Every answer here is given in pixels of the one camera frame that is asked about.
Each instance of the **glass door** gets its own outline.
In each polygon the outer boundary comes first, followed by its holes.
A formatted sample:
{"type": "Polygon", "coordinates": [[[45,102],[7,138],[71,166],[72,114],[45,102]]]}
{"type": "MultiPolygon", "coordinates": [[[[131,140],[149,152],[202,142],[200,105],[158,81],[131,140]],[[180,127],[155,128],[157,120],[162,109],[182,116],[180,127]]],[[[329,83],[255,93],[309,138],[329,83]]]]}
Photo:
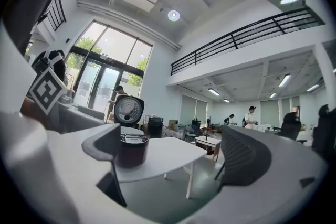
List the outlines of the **glass door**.
{"type": "Polygon", "coordinates": [[[93,61],[88,61],[83,75],[80,78],[75,96],[75,104],[89,107],[94,84],[97,82],[99,71],[102,65],[93,61]]]}
{"type": "Polygon", "coordinates": [[[109,109],[108,102],[112,98],[113,89],[116,86],[120,72],[104,66],[101,73],[102,76],[99,76],[101,79],[97,80],[96,83],[98,85],[91,97],[90,107],[96,111],[103,112],[106,117],[109,109]]]}

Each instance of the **black metal railing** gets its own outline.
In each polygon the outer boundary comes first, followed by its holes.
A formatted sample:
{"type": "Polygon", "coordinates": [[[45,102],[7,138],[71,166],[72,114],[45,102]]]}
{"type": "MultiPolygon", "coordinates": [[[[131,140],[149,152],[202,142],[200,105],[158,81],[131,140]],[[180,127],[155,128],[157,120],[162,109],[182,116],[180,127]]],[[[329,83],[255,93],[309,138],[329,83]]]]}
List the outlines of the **black metal railing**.
{"type": "Polygon", "coordinates": [[[205,59],[209,60],[210,57],[215,57],[214,55],[225,50],[236,50],[268,38],[323,24],[324,22],[309,7],[259,20],[221,36],[172,63],[171,75],[191,65],[200,64],[205,59]]]}
{"type": "Polygon", "coordinates": [[[65,19],[62,2],[61,0],[52,0],[49,12],[47,14],[49,22],[54,29],[57,30],[58,27],[67,20],[65,19]]]}

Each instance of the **round ceiling light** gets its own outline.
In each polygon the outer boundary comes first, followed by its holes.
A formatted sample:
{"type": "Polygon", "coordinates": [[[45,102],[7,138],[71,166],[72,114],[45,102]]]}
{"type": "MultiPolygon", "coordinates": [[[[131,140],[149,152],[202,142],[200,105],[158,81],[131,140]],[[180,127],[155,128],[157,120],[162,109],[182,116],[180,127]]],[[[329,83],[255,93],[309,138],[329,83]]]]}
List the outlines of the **round ceiling light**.
{"type": "Polygon", "coordinates": [[[175,22],[175,21],[179,20],[180,14],[175,10],[171,10],[168,13],[168,18],[169,18],[169,20],[172,20],[173,22],[175,22]]]}

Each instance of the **small white table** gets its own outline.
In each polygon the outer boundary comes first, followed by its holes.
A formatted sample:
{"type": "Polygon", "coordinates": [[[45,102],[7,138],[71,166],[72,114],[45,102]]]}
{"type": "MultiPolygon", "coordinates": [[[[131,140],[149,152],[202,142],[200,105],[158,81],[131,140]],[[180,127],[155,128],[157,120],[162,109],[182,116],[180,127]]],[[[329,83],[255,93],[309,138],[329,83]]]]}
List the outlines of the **small white table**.
{"type": "Polygon", "coordinates": [[[215,138],[211,138],[211,137],[208,137],[207,140],[206,140],[205,136],[200,136],[200,137],[196,138],[196,146],[197,146],[198,143],[215,148],[215,150],[214,150],[214,156],[212,157],[212,160],[217,155],[217,158],[216,158],[216,162],[217,162],[218,155],[219,155],[219,150],[220,150],[221,140],[215,139],[215,138]]]}
{"type": "MultiPolygon", "coordinates": [[[[67,173],[69,180],[81,180],[89,183],[92,188],[111,171],[109,162],[99,162],[84,153],[82,142],[89,137],[108,129],[111,124],[100,127],[68,133],[65,135],[48,135],[52,158],[59,167],[60,173],[67,173]]],[[[184,169],[190,174],[186,198],[189,199],[193,183],[194,162],[204,156],[206,151],[182,140],[168,137],[149,141],[147,158],[144,164],[133,169],[116,166],[119,183],[141,181],[167,173],[191,164],[191,169],[184,169]]]]}

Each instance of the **green foliage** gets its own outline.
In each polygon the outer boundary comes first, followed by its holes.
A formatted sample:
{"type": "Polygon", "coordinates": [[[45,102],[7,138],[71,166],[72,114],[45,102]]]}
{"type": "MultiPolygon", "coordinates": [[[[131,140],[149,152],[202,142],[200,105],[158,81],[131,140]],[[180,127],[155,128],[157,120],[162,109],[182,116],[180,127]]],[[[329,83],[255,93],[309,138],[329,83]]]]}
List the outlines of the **green foliage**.
{"type": "MultiPolygon", "coordinates": [[[[94,43],[95,42],[93,41],[92,38],[82,37],[79,40],[79,42],[77,43],[76,46],[79,47],[79,48],[90,50],[94,43]]],[[[103,49],[96,45],[92,49],[92,51],[96,52],[98,54],[101,54],[102,51],[103,51],[103,49]]],[[[79,55],[75,55],[75,54],[70,54],[70,56],[69,56],[69,58],[67,60],[67,64],[68,64],[68,66],[71,66],[72,68],[80,69],[81,66],[82,66],[83,61],[84,61],[84,57],[83,56],[79,56],[79,55]]]]}
{"type": "MultiPolygon", "coordinates": [[[[138,62],[138,68],[141,70],[145,70],[147,64],[147,58],[143,59],[142,61],[138,62]]],[[[133,85],[133,86],[140,86],[141,84],[141,77],[134,75],[134,74],[129,74],[130,80],[127,82],[127,84],[133,85]]]]}

